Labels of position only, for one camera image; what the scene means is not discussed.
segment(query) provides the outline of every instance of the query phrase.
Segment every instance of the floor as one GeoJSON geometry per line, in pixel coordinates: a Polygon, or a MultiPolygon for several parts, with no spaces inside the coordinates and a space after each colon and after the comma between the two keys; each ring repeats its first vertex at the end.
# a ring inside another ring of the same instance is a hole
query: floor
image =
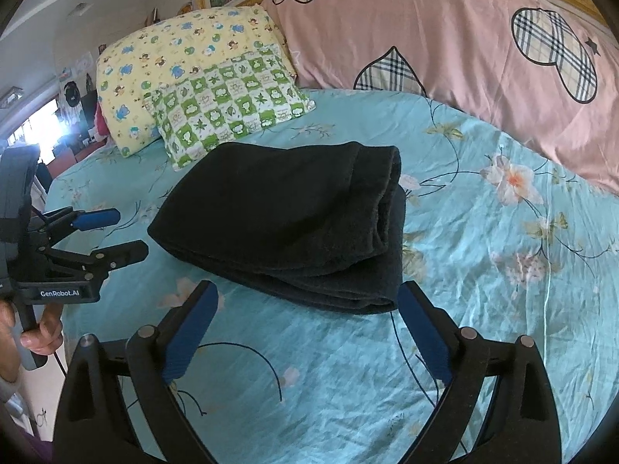
{"type": "MultiPolygon", "coordinates": [[[[58,349],[58,357],[66,370],[64,345],[58,349]]],[[[36,422],[41,440],[52,441],[56,409],[63,383],[64,375],[54,356],[50,356],[47,364],[41,368],[30,372],[22,370],[20,394],[28,404],[31,418],[36,422]]]]}

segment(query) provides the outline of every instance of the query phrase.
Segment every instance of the pink pillow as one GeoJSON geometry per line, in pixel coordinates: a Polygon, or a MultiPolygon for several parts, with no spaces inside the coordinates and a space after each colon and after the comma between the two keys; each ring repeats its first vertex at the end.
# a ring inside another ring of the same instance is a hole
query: pink pillow
{"type": "Polygon", "coordinates": [[[265,0],[301,87],[425,94],[619,193],[619,51],[545,0],[265,0]]]}
{"type": "Polygon", "coordinates": [[[109,136],[108,124],[103,117],[100,103],[97,103],[97,110],[95,111],[95,128],[100,136],[109,136]]]}

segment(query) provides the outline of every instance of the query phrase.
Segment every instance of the hand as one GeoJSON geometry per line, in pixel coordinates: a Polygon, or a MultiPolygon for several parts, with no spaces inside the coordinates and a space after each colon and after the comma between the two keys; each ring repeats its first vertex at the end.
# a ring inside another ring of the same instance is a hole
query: hand
{"type": "MultiPolygon", "coordinates": [[[[62,304],[46,305],[38,328],[22,333],[22,345],[42,356],[53,354],[63,344],[63,324],[60,321],[62,313],[62,304]]],[[[17,380],[21,363],[10,332],[13,326],[15,326],[13,306],[5,300],[0,300],[0,377],[7,382],[17,380]]]]}

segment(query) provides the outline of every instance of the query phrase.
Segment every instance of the ceiling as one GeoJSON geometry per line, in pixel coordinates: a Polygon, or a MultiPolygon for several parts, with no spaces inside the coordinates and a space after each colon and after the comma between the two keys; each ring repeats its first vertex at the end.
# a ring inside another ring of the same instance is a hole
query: ceiling
{"type": "Polygon", "coordinates": [[[135,13],[140,22],[156,5],[157,0],[24,0],[0,37],[0,94],[15,85],[24,89],[24,99],[12,109],[0,110],[0,131],[13,123],[16,112],[56,85],[54,41],[69,23],[75,29],[80,19],[92,22],[117,12],[135,13]],[[69,18],[82,2],[92,7],[83,16],[69,18]]]}

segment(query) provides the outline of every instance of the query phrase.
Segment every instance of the cartoon print pillowcase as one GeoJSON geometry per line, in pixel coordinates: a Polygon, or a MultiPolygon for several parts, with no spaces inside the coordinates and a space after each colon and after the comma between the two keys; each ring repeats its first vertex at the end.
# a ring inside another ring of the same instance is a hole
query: cartoon print pillowcase
{"type": "MultiPolygon", "coordinates": [[[[144,94],[270,44],[284,47],[268,14],[254,5],[197,10],[140,29],[107,48],[97,62],[97,89],[121,154],[128,157],[160,138],[144,94]]],[[[295,78],[286,54],[282,61],[295,78]]]]}
{"type": "Polygon", "coordinates": [[[315,108],[314,101],[295,87],[280,55],[278,45],[262,47],[145,95],[175,171],[221,143],[315,108]]]}

